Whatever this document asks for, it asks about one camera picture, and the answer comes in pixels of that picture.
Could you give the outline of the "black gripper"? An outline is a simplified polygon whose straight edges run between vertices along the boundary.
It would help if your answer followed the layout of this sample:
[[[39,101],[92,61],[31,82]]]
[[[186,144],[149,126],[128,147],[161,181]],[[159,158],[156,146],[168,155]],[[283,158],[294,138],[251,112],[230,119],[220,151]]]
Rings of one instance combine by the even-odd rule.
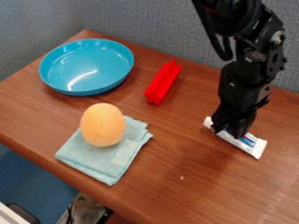
[[[214,133],[227,130],[235,138],[248,133],[258,115],[258,104],[267,97],[263,94],[266,84],[267,78],[259,63],[234,61],[223,67],[219,78],[220,104],[211,117]]]

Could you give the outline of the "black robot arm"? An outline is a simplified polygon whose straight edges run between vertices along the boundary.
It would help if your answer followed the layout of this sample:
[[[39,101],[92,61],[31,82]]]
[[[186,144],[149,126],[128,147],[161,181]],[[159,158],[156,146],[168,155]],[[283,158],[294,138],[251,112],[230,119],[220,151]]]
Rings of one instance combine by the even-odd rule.
[[[220,69],[212,131],[242,138],[268,104],[270,83],[284,70],[286,29],[262,0],[191,0],[211,45],[227,62]]]

